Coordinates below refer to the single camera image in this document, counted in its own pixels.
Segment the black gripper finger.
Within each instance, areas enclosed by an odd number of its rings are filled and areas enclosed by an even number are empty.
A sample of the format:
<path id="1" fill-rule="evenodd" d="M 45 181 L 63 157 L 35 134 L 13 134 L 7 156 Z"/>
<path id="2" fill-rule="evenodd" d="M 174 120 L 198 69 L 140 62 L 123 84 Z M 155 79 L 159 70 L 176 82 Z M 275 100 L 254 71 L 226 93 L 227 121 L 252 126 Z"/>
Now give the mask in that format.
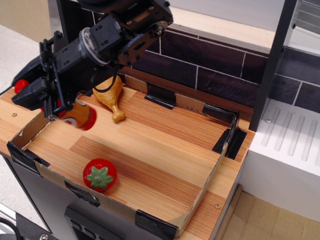
<path id="1" fill-rule="evenodd" d="M 16 105 L 29 109 L 51 109 L 53 103 L 52 83 L 42 77 L 37 78 L 33 82 L 26 79 L 19 79 L 14 84 L 15 96 L 12 102 Z"/>
<path id="2" fill-rule="evenodd" d="M 19 80 L 26 80 L 29 83 L 37 79 L 46 79 L 48 75 L 48 63 L 44 62 L 41 56 L 32 59 L 26 66 L 13 78 L 13 85 Z"/>

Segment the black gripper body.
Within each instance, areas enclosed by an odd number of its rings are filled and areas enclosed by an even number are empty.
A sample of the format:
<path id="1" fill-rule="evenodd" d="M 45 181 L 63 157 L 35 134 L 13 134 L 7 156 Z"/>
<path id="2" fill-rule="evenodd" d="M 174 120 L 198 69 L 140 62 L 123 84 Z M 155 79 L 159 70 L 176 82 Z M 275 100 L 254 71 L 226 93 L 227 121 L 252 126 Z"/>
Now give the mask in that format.
<path id="1" fill-rule="evenodd" d="M 66 44 L 56 31 L 48 44 L 54 48 L 45 64 L 47 96 L 43 100 L 45 117 L 57 119 L 75 108 L 80 92 L 104 94 L 117 84 L 118 65 L 114 57 L 118 50 L 118 33 L 106 30 L 82 30 L 78 38 Z"/>

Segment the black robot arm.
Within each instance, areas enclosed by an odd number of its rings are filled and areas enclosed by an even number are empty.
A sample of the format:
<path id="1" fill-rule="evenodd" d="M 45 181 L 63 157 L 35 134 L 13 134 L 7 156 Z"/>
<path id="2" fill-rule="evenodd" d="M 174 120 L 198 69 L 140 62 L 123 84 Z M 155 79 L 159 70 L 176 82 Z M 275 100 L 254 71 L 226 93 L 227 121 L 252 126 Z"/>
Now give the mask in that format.
<path id="1" fill-rule="evenodd" d="M 60 31 L 43 40 L 39 56 L 12 81 L 12 102 L 31 111 L 43 109 L 49 120 L 72 110 L 78 94 L 139 61 L 174 21 L 167 0 L 80 0 L 78 5 L 101 18 L 77 31 L 73 40 Z"/>

